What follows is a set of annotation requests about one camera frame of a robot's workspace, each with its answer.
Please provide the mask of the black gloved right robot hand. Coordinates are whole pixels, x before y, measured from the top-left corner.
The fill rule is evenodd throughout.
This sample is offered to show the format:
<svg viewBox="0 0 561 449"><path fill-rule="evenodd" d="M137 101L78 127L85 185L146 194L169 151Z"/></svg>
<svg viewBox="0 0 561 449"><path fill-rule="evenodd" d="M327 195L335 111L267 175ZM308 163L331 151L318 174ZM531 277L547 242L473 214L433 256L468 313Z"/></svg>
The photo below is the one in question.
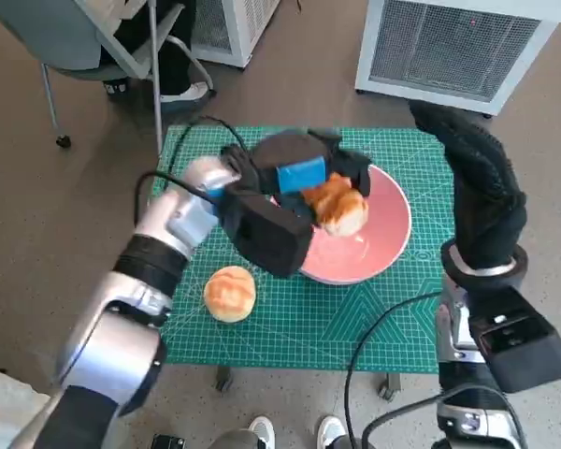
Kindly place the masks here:
<svg viewBox="0 0 561 449"><path fill-rule="evenodd" d="M501 142L454 109L409 102L416 127L444 147L453 172L455 246L472 269L504 266L527 221L526 195Z"/></svg>

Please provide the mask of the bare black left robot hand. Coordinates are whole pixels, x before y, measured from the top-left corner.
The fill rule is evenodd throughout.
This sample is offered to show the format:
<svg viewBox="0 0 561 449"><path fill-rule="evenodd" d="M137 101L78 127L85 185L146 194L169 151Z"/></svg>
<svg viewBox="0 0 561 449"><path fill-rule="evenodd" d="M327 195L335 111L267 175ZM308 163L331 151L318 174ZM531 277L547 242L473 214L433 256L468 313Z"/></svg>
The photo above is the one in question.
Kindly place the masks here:
<svg viewBox="0 0 561 449"><path fill-rule="evenodd" d="M333 173L349 180L363 197L370 193L370 159L340 148L341 136L309 129L285 130L261 140L251 150L260 191L296 215L316 222L304 192L330 180Z"/></svg>

